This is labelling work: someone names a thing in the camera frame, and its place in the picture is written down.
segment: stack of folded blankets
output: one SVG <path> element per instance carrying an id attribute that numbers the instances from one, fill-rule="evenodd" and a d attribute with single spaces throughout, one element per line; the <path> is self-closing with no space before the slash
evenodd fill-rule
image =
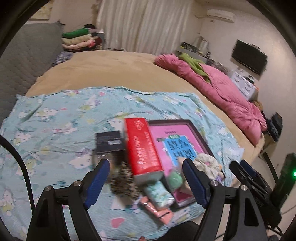
<path id="1" fill-rule="evenodd" d="M 64 51 L 81 52 L 88 50 L 102 50 L 102 39 L 97 36 L 97 29 L 87 24 L 84 28 L 63 33 L 62 46 Z"/>

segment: pink comforter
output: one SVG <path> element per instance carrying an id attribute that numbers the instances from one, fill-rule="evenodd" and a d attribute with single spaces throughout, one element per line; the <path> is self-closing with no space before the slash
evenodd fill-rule
<path id="1" fill-rule="evenodd" d="M 173 71 L 187 80 L 210 101 L 219 106 L 253 145 L 258 144 L 261 131 L 267 129 L 266 121 L 260 110 L 243 97 L 225 74 L 212 66 L 201 64 L 211 81 L 211 83 L 207 83 L 185 61 L 178 59 L 174 54 L 159 55 L 155 59 L 155 64 Z"/>

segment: picture frame on wall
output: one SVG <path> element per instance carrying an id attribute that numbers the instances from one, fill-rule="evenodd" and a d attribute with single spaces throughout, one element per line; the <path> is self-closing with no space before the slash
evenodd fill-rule
<path id="1" fill-rule="evenodd" d="M 53 4 L 54 0 L 50 0 L 47 4 L 40 8 L 30 19 L 49 20 L 52 13 Z"/>

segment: white curtain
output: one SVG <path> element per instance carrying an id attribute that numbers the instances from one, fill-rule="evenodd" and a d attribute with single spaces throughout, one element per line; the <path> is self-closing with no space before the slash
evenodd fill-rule
<path id="1" fill-rule="evenodd" d="M 170 53 L 181 43 L 194 0 L 103 0 L 97 25 L 107 48 Z"/>

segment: flat screen tv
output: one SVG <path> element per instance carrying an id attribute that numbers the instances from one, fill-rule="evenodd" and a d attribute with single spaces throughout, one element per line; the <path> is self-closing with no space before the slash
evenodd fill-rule
<path id="1" fill-rule="evenodd" d="M 237 40 L 232 58 L 258 75 L 262 74 L 267 63 L 267 56 L 264 53 L 240 40 Z"/>

